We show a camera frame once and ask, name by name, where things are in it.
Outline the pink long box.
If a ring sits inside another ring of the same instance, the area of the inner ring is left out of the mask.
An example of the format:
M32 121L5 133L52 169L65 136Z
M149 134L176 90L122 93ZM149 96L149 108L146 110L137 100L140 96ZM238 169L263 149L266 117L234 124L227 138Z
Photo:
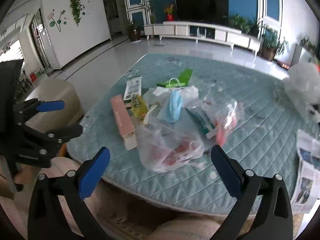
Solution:
M127 151L137 147L135 127L126 109L121 94L111 98L111 105L119 134Z

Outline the white teal patterned packet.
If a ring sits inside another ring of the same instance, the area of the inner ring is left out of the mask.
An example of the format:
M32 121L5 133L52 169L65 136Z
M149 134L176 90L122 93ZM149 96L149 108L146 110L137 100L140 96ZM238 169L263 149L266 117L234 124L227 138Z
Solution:
M199 106L188 107L187 111L199 122L207 139L215 137L217 133L216 124L210 119L206 111Z

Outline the clear plastic bag red contents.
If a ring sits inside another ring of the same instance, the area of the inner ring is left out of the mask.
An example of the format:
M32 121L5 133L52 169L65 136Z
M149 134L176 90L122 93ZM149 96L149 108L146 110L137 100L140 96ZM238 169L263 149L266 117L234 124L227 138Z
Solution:
M157 118L173 90L179 90L183 99L180 118L167 123ZM142 124L135 119L140 161L148 170L164 173L173 171L193 159L202 157L213 146L223 146L244 116L242 102L212 85L204 96L195 86L181 88L156 87L143 96L148 113ZM187 111L199 106L216 124L215 137L207 139L199 122Z

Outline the blue surgical mask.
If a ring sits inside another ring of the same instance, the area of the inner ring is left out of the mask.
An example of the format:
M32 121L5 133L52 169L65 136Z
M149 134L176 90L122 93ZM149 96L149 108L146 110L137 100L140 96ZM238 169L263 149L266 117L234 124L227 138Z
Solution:
M167 123L174 123L180 118L183 99L179 90L173 90L167 100L165 101L162 109L160 110L157 118Z

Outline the cream leather sofa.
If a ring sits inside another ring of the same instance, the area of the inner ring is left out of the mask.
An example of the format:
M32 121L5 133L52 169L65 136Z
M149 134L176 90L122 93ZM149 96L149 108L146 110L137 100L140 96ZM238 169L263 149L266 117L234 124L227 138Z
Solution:
M37 113L26 122L29 127L46 133L49 130L76 124L84 115L80 99L74 86L60 79L46 79L40 83L27 97L42 101L62 100L65 107L59 111Z

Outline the newspaper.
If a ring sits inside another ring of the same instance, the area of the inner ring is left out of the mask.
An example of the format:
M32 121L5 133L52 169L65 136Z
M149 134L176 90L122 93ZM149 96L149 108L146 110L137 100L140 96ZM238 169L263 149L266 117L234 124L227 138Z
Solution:
M291 207L293 214L305 214L319 200L319 140L300 129L296 148L299 165Z

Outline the teal quilted tablecloth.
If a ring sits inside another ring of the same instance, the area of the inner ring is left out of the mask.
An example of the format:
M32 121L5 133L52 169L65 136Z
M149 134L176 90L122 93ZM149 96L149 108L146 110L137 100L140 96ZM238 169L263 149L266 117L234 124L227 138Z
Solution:
M137 80L156 109L133 118L138 146L125 148L111 99ZM298 178L296 136L319 126L297 112L280 80L234 64L198 57L148 54L137 61L83 118L67 149L80 163L101 147L111 161L103 179L163 207L226 215L235 203L210 159L220 144L255 174L280 174L289 194Z

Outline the green white box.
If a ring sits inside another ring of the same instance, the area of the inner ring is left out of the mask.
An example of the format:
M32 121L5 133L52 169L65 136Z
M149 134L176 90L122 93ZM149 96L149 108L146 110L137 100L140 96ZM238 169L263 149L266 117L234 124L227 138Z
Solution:
M126 88L123 96L123 101L126 108L131 108L131 100L134 95L142 94L142 77L134 76L126 81Z

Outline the green paper bag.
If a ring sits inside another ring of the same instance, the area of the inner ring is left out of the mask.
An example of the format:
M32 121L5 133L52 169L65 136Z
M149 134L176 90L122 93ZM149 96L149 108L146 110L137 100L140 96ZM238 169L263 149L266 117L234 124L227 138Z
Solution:
M185 69L180 73L179 77L173 77L165 82L157 83L157 86L164 88L181 88L188 85L193 74L192 69Z

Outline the potted plant right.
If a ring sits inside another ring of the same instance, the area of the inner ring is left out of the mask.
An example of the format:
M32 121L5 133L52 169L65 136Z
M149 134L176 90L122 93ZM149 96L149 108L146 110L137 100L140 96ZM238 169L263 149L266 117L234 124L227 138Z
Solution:
M283 55L284 51L290 52L289 43L285 38L280 38L278 32L270 27L264 27L262 34L261 55L263 59L270 62L277 55Z

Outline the red flower vase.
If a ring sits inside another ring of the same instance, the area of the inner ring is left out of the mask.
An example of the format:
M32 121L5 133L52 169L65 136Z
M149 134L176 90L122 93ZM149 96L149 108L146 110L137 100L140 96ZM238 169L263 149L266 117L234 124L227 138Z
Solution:
M174 10L175 6L173 4L170 4L165 8L164 13L166 14L167 21L174 20Z

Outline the white tv cabinet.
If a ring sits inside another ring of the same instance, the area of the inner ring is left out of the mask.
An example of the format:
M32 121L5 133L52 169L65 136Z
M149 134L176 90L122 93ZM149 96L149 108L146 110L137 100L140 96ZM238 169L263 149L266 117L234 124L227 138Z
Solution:
M228 46L231 50L235 46L248 49L257 55L261 41L256 37L246 35L242 31L217 24L165 21L163 23L144 26L147 38L158 36L163 38L179 38L203 41Z

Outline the black television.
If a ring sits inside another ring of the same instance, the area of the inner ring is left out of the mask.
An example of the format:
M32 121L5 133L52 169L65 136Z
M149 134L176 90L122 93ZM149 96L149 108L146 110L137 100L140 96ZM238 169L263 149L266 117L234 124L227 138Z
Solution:
M179 21L226 25L229 0L175 0Z

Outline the lotus wall sticker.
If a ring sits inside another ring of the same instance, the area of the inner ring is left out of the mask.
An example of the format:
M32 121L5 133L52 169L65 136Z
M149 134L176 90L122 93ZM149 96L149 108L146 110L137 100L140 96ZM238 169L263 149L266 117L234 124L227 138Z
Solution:
M62 26L66 25L68 22L65 14L65 9L62 9L61 11L56 11L55 9L52 9L52 11L47 16L49 20L49 26L51 28L55 27L58 30L58 32L61 32Z

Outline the green wall vine decoration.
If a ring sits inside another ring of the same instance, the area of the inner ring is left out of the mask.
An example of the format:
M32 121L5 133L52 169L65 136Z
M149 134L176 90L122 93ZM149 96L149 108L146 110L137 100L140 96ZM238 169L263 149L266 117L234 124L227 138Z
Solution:
M72 11L73 20L76 26L78 26L81 21L81 17L80 17L80 14L82 11L81 0L70 0L70 7Z

